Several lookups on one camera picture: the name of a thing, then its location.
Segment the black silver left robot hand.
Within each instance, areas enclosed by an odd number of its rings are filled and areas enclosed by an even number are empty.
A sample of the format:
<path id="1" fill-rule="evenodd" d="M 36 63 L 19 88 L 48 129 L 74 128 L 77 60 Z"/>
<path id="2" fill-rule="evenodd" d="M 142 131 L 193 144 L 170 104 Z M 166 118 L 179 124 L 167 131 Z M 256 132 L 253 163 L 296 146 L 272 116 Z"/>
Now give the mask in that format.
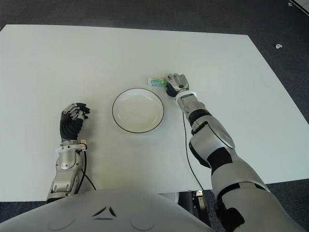
<path id="1" fill-rule="evenodd" d="M 85 103 L 71 103 L 61 112 L 59 131 L 62 142 L 77 140 L 89 113 L 90 109 Z"/>

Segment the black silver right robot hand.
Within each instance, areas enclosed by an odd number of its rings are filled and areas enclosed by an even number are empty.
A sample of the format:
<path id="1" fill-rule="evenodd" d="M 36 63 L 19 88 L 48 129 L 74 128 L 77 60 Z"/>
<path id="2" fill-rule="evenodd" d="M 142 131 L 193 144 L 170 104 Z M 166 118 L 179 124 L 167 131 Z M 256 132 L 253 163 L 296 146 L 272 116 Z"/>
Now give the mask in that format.
<path id="1" fill-rule="evenodd" d="M 166 82 L 166 93 L 170 97 L 176 97 L 178 93 L 189 90 L 189 83 L 184 74 L 168 74 L 164 78 Z"/>

